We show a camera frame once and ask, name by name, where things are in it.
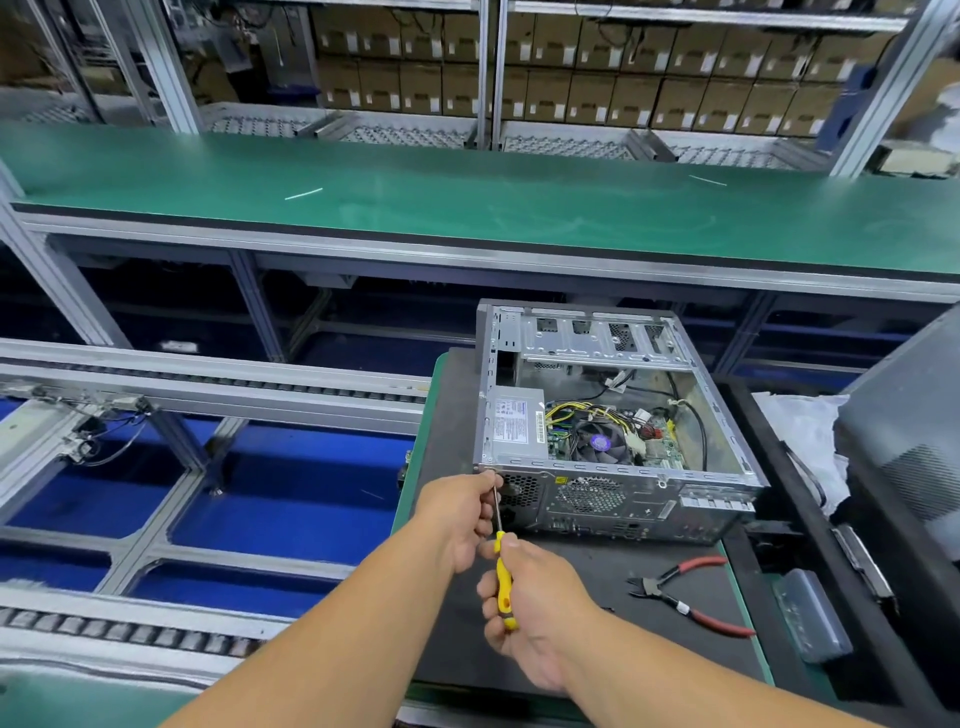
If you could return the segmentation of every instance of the pliers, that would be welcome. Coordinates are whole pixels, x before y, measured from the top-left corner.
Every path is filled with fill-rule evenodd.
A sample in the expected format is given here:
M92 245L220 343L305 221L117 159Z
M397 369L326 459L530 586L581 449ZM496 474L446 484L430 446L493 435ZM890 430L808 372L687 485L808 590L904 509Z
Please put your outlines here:
M693 621L697 622L697 624L700 624L701 626L713 630L721 635L726 635L727 637L738 637L741 639L752 637L756 634L756 632L750 627L741 627L737 624L728 624L724 621L720 621L719 619L708 617L704 613L693 609L689 604L680 601L675 596L665 594L660 590L661 586L666 584L675 576L685 574L688 571L693 571L694 569L699 569L700 567L722 567L726 563L727 559L723 556L700 556L695 559L684 561L682 564L678 564L672 569L662 573L656 579L627 579L628 584L637 587L635 592L630 592L630 596L635 596L637 599L659 599L660 601L676 609L678 612L684 615L684 617L693 619Z

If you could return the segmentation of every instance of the hand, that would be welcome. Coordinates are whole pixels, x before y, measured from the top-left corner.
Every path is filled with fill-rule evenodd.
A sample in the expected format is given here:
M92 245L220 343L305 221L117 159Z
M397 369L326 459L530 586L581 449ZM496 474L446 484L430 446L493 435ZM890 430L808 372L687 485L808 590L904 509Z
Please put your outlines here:
M415 519L444 531L454 573L473 566L477 545L493 533L493 489L502 485L494 471L483 471L442 477L420 490Z
M495 560L493 543L481 544L480 553ZM593 613L599 607L563 557L521 541L513 533L503 537L500 556L514 578L510 598L517 630L507 632L496 605L496 571L488 571L477 585L484 600L487 642L501 655L514 658L538 688L564 692L564 637L595 619Z

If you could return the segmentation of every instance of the barcode sticker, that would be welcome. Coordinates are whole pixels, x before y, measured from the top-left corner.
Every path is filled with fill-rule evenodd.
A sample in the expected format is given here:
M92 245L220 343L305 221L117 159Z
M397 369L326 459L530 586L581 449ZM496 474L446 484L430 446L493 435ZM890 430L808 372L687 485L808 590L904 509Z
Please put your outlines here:
M526 445L530 441L527 434L525 400L496 401L493 408L493 439L501 443L521 445Z

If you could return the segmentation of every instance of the cpu fan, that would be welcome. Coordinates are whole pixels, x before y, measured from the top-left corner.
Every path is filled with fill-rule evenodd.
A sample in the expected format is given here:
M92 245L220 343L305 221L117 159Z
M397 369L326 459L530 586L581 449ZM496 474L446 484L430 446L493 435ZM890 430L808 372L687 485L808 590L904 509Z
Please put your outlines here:
M577 427L573 459L588 463L631 465L630 449L623 433L612 425L586 422Z

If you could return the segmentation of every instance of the green tabletop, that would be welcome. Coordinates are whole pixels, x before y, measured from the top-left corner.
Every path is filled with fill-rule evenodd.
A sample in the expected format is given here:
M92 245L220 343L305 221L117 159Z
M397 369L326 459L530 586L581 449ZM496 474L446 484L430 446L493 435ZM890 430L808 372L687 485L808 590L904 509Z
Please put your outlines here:
M97 214L960 274L954 181L68 124L0 125L0 158Z

